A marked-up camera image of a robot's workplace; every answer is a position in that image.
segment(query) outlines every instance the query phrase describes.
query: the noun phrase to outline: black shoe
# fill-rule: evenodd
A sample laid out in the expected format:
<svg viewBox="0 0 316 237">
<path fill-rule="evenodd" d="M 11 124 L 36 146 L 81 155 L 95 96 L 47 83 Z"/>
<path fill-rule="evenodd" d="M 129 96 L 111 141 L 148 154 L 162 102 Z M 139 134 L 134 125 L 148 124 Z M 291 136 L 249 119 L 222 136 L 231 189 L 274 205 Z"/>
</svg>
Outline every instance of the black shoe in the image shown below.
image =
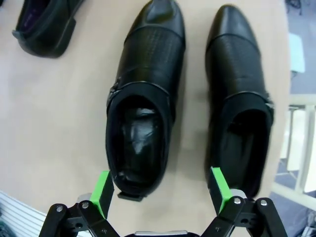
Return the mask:
<svg viewBox="0 0 316 237">
<path fill-rule="evenodd" d="M 210 152 L 230 188 L 252 198 L 260 188 L 273 123 L 261 56 L 252 29 L 236 7 L 217 12 L 205 55 L 210 82 Z"/>
<path fill-rule="evenodd" d="M 25 0 L 13 35 L 24 51 L 57 58 L 68 47 L 83 0 Z"/>
<path fill-rule="evenodd" d="M 108 99 L 106 150 L 119 197 L 141 200 L 166 169 L 185 51 L 174 0 L 152 0 L 129 31 Z"/>
</svg>

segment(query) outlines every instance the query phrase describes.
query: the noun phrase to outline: floor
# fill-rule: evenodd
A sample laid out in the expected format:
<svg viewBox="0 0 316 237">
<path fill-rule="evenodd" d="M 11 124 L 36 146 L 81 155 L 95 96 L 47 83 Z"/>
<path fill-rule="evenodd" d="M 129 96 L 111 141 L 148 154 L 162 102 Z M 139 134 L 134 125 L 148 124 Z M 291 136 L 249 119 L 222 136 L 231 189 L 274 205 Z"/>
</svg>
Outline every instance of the floor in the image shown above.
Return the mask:
<svg viewBox="0 0 316 237">
<path fill-rule="evenodd" d="M 292 7 L 288 10 L 289 31 L 302 38 L 306 68 L 305 73 L 292 78 L 291 94 L 316 94 L 316 1 L 302 0 L 302 15 Z M 294 189 L 297 173 L 287 171 L 286 160 L 281 159 L 275 181 Z M 316 197 L 316 191 L 308 194 Z M 270 198 L 276 205 L 289 237 L 297 236 L 315 218 L 315 213 L 311 210 L 284 197 L 272 193 Z"/>
</svg>

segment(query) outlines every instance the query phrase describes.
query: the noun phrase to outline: green tape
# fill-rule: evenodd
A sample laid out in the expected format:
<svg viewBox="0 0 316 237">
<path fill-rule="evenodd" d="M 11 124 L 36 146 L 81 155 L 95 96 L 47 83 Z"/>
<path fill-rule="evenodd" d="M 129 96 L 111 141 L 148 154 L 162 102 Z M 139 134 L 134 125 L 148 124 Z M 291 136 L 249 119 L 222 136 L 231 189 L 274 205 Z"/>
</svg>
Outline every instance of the green tape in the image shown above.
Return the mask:
<svg viewBox="0 0 316 237">
<path fill-rule="evenodd" d="M 94 188 L 94 191 L 90 197 L 90 201 L 96 205 L 99 209 L 99 212 L 102 214 L 102 216 L 104 218 L 105 215 L 102 211 L 102 208 L 101 208 L 101 204 L 100 204 L 100 199 L 101 199 L 101 195 L 102 195 L 102 192 L 103 192 L 103 189 L 105 187 L 105 184 L 106 184 L 106 181 L 107 181 L 107 178 L 109 176 L 110 172 L 109 171 L 103 171 L 100 176 L 99 176 L 99 179 L 98 179 L 98 182 L 97 184 L 95 185 L 95 188 Z"/>
<path fill-rule="evenodd" d="M 219 209 L 219 212 L 221 212 L 223 210 L 225 204 L 233 196 L 233 194 L 232 194 L 232 191 L 230 190 L 230 188 L 225 180 L 225 177 L 224 177 L 221 169 L 211 167 L 211 170 L 212 170 L 213 175 L 216 179 L 216 183 L 218 185 L 219 191 L 222 195 L 222 203 L 221 203 L 221 207 Z"/>
</svg>

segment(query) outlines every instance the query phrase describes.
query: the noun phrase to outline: bolt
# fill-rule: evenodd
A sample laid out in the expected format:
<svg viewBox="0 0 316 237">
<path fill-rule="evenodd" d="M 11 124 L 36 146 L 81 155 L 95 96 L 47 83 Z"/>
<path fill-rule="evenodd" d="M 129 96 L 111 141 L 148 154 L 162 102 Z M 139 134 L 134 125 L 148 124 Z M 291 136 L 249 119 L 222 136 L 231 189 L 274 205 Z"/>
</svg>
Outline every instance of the bolt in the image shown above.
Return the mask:
<svg viewBox="0 0 316 237">
<path fill-rule="evenodd" d="M 261 204 L 261 205 L 263 205 L 263 206 L 268 205 L 268 203 L 267 203 L 267 201 L 266 201 L 266 200 L 261 200 L 261 201 L 260 201 L 260 204 Z"/>
<path fill-rule="evenodd" d="M 241 204 L 241 200 L 239 198 L 234 198 L 234 203 L 235 204 Z"/>
<path fill-rule="evenodd" d="M 63 210 L 63 206 L 58 206 L 56 209 L 57 212 L 61 212 L 62 210 Z"/>
<path fill-rule="evenodd" d="M 84 202 L 83 204 L 82 204 L 82 208 L 83 209 L 86 209 L 86 208 L 88 208 L 89 207 L 89 203 L 88 202 Z"/>
</svg>

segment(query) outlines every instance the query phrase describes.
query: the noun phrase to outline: shoe heel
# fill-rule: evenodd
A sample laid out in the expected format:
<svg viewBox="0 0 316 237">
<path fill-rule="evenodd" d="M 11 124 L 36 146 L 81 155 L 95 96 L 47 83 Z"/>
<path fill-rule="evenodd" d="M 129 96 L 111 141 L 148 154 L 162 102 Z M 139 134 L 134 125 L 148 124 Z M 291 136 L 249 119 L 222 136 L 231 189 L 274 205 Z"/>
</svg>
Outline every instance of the shoe heel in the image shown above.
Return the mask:
<svg viewBox="0 0 316 237">
<path fill-rule="evenodd" d="M 62 33 L 60 40 L 54 47 L 52 51 L 52 58 L 57 58 L 61 56 L 67 49 L 70 39 L 73 35 L 74 29 L 76 26 L 76 20 L 74 18 L 70 18 L 66 24 L 64 32 Z"/>
</svg>

